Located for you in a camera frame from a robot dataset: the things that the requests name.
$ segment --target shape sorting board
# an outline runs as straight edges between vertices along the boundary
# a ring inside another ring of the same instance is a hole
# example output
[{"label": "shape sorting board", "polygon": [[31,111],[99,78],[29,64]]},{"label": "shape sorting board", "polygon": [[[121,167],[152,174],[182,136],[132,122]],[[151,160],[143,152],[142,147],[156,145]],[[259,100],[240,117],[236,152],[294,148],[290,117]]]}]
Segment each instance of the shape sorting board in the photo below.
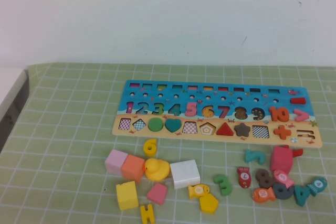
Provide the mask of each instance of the shape sorting board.
[{"label": "shape sorting board", "polygon": [[322,147],[302,87],[128,80],[112,133]]}]

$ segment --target red triangle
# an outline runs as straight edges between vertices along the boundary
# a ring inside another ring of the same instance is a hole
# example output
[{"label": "red triangle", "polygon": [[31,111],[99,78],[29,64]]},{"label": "red triangle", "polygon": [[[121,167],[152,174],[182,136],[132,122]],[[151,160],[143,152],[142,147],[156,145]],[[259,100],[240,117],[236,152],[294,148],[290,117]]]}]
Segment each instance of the red triangle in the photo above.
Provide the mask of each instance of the red triangle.
[{"label": "red triangle", "polygon": [[223,123],[223,125],[217,130],[216,135],[233,136],[233,131],[227,123]]}]

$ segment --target white wall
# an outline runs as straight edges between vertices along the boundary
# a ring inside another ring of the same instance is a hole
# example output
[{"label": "white wall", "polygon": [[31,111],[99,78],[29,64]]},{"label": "white wall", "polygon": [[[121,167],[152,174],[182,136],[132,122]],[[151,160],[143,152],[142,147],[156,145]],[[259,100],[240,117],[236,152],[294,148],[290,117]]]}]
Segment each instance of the white wall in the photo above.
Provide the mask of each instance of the white wall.
[{"label": "white wall", "polygon": [[336,0],[0,0],[0,66],[336,66],[335,19]]}]

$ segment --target pink number 5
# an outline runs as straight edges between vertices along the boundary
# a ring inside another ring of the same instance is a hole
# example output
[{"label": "pink number 5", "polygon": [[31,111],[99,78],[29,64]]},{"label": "pink number 5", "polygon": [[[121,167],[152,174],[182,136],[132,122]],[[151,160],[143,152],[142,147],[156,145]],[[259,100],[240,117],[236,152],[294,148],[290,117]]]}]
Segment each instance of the pink number 5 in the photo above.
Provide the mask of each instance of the pink number 5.
[{"label": "pink number 5", "polygon": [[185,111],[186,116],[195,116],[197,114],[197,103],[189,102],[187,103],[187,109]]}]

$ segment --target yellow duck toy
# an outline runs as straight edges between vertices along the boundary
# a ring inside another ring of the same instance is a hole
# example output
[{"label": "yellow duck toy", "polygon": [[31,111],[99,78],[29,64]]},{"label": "yellow duck toy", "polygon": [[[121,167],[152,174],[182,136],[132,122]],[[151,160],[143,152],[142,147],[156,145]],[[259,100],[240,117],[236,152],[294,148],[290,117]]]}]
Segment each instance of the yellow duck toy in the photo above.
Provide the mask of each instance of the yellow duck toy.
[{"label": "yellow duck toy", "polygon": [[145,162],[145,174],[149,180],[161,181],[168,177],[170,165],[167,161],[149,158]]}]

